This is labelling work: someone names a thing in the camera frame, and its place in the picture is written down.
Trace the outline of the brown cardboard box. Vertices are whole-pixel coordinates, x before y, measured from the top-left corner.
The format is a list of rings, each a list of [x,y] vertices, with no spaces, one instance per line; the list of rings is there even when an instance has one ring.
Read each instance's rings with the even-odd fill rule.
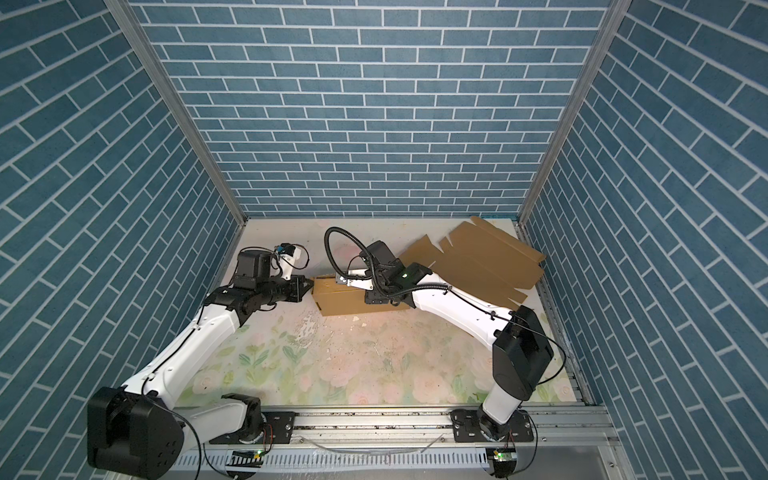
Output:
[[[366,304],[364,290],[337,284],[333,276],[320,276],[313,279],[312,297],[318,310],[324,317],[342,315],[360,315],[390,311],[410,310],[401,303],[398,306],[386,304]]]

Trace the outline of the cardboard stack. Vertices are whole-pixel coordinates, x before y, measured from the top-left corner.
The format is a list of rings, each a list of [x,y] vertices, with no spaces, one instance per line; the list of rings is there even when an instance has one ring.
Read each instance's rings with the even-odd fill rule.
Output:
[[[487,303],[517,309],[543,276],[545,255],[480,217],[464,221],[437,243],[427,236],[399,255]]]

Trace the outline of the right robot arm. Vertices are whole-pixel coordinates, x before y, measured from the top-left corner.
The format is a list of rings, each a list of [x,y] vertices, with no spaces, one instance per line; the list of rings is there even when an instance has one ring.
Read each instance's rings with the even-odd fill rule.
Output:
[[[468,333],[491,352],[493,385],[478,409],[483,435],[499,441],[509,435],[510,419],[542,382],[554,358],[550,337],[536,313],[512,311],[461,290],[419,263],[405,265],[376,241],[360,252],[362,269],[348,269],[350,287],[365,291],[367,304],[406,304],[436,315]]]

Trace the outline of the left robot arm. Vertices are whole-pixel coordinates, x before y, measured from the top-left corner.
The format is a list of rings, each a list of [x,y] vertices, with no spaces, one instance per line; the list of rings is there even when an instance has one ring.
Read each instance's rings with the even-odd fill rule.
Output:
[[[226,437],[270,444],[271,429],[257,397],[226,394],[198,408],[181,408],[187,384],[217,348],[256,312],[280,302],[298,303],[312,287],[302,275],[307,249],[282,243],[239,251],[230,281],[211,291],[191,322],[144,368],[118,387],[102,387],[86,406],[87,462],[142,479],[159,479],[177,458]]]

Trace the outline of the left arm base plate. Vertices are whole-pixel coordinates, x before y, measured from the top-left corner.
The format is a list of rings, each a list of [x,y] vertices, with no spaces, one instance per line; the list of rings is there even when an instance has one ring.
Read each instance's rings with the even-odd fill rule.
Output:
[[[246,424],[238,431],[220,435],[209,443],[212,445],[287,445],[290,443],[296,413],[292,411],[267,411],[255,425]]]

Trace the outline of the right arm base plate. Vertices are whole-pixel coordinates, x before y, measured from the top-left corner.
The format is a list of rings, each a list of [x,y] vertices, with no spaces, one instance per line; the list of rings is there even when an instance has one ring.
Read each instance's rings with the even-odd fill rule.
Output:
[[[454,441],[479,442],[532,442],[533,425],[524,410],[515,411],[506,423],[495,422],[480,407],[454,409],[449,413]]]

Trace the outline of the aluminium front rail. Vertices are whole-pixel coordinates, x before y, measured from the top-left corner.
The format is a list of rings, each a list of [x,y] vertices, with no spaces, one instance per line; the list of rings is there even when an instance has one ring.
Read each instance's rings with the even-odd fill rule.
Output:
[[[631,479],[627,454],[607,412],[602,407],[583,405],[528,406],[533,425],[532,442],[454,441],[449,413],[470,406],[432,407],[287,407],[267,411],[296,413],[289,444],[204,446],[205,458],[213,450],[252,451],[263,458],[276,449],[319,449],[334,453],[406,453],[437,448],[484,449],[490,469],[385,469],[337,472],[231,472],[210,466],[203,468],[197,451],[181,454],[170,470],[159,479],[265,479],[270,475],[352,474],[406,470],[462,470],[483,479]]]

